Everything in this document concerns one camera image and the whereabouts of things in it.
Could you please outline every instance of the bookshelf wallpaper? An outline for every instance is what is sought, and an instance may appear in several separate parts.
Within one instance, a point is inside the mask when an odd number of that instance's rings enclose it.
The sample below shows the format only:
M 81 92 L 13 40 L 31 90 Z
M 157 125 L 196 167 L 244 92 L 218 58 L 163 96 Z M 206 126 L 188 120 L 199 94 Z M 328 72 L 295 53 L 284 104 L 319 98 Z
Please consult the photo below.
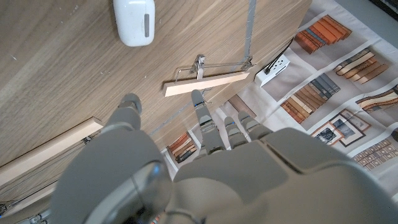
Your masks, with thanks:
M 263 87 L 250 83 L 240 103 L 216 110 L 216 124 L 246 110 L 273 131 L 303 131 L 356 161 L 398 203 L 398 50 L 333 0 L 313 0 L 285 56 L 282 73 Z M 199 149 L 198 125 L 190 132 Z

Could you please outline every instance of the robotic finger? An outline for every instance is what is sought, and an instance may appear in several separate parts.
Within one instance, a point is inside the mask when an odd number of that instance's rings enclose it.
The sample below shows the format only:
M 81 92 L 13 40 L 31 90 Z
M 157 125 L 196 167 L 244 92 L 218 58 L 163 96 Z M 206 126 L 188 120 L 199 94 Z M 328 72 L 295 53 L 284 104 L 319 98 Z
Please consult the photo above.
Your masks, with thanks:
M 193 90 L 191 97 L 203 136 L 202 146 L 206 149 L 207 154 L 210 155 L 213 152 L 225 150 L 223 140 L 216 124 L 211 118 L 202 94 L 199 90 Z
M 252 140 L 260 139 L 267 134 L 272 133 L 269 128 L 266 128 L 264 125 L 258 123 L 244 111 L 239 112 L 238 119 Z
M 248 143 L 248 140 L 246 140 L 241 130 L 239 130 L 238 125 L 236 125 L 232 117 L 226 117 L 224 123 L 231 149 L 234 149 L 236 146 Z

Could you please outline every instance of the white electrical outlet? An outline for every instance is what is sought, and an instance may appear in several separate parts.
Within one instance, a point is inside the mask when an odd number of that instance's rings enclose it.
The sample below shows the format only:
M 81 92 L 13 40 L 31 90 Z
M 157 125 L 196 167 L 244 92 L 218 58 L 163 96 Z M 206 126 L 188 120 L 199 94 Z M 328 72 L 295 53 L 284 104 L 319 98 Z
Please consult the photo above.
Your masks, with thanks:
M 268 74 L 265 73 L 266 68 L 262 69 L 259 73 L 256 74 L 254 82 L 260 87 L 262 87 L 267 82 L 269 82 L 269 80 L 273 79 L 280 72 L 285 70 L 289 63 L 290 60 L 288 60 L 285 55 L 281 55 L 278 58 L 278 61 L 276 61 L 276 63 L 272 66 L 269 73 Z

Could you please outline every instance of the metal rod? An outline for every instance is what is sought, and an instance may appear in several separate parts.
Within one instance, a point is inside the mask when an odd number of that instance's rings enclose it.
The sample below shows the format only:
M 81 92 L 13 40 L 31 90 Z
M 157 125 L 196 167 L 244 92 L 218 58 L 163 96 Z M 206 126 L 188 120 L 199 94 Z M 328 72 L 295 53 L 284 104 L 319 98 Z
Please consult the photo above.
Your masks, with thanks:
M 227 67 L 227 66 L 234 66 L 234 65 L 247 65 L 247 62 L 238 62 L 238 63 L 223 63 L 223 64 L 214 64 L 214 65 L 205 65 L 203 66 L 203 68 L 216 68 L 216 67 Z M 192 67 L 183 67 L 181 69 L 178 70 L 176 77 L 175 77 L 175 81 L 174 83 L 177 82 L 178 80 L 178 75 L 180 74 L 180 72 L 182 71 L 186 71 L 186 70 L 191 70 Z

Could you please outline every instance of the metal bracket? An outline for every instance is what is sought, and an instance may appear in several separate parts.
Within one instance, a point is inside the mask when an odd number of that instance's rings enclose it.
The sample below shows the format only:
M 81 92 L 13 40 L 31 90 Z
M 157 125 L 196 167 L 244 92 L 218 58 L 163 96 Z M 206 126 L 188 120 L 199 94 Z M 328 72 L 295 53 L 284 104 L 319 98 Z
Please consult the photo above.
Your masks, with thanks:
M 241 70 L 246 71 L 247 69 L 253 67 L 254 65 L 251 63 L 252 59 L 253 59 L 253 56 L 248 56 L 248 59 L 246 59 L 246 61 L 243 63 Z
M 85 144 L 89 143 L 91 140 L 93 140 L 93 138 L 92 138 L 91 136 L 87 136 L 87 137 L 85 137 L 85 138 L 82 139 L 82 141 L 83 141 Z
M 7 211 L 6 204 L 0 204 L 0 217 Z
M 197 78 L 202 79 L 203 72 L 204 72 L 204 65 L 205 65 L 205 56 L 200 54 L 195 59 L 195 63 L 193 63 L 192 68 L 189 71 L 189 73 L 192 74 L 192 73 L 197 72 Z
M 195 62 L 193 65 L 189 68 L 183 67 L 183 68 L 178 68 L 175 76 L 175 83 L 178 81 L 178 75 L 182 71 L 189 70 L 189 73 L 197 73 L 197 79 L 202 79 L 203 74 L 205 72 L 205 68 L 216 68 L 216 67 L 226 67 L 226 66 L 237 66 L 237 65 L 242 65 L 241 71 L 246 71 L 247 69 L 255 66 L 251 63 L 252 56 L 248 56 L 247 59 L 244 62 L 236 62 L 236 63 L 221 63 L 221 64 L 215 64 L 215 65 L 205 65 L 205 56 L 203 54 L 197 55 Z

